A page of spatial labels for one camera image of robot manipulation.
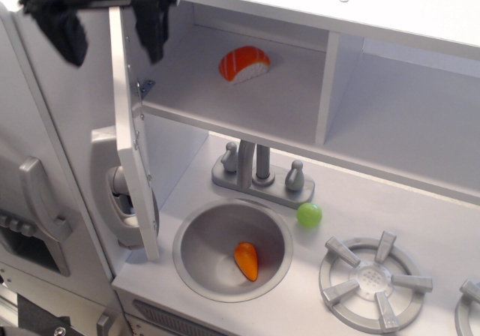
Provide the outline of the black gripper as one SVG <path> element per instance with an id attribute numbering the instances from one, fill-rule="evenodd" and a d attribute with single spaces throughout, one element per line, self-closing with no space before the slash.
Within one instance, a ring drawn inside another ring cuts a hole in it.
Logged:
<path id="1" fill-rule="evenodd" d="M 177 5 L 179 0 L 19 0 L 19 3 L 25 12 L 34 11 L 32 16 L 40 30 L 64 60 L 80 67 L 89 43 L 75 10 L 132 5 L 140 43 L 150 62 L 156 64 L 164 57 L 164 44 L 169 37 L 169 8 Z"/>

